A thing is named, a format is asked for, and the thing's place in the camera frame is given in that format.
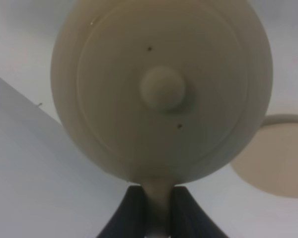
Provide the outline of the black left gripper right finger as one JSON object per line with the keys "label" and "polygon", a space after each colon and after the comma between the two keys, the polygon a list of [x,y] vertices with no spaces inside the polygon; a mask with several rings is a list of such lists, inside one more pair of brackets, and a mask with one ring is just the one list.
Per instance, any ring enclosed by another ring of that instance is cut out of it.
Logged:
{"label": "black left gripper right finger", "polygon": [[172,189],[170,205],[172,238],[228,238],[199,206],[186,187],[176,186]]}

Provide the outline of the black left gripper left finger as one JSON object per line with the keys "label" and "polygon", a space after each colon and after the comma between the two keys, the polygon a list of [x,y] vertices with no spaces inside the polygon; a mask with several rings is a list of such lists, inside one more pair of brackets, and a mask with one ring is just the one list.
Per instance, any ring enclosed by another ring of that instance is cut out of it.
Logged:
{"label": "black left gripper left finger", "polygon": [[129,186],[99,238],[143,238],[146,235],[147,197],[141,186]]}

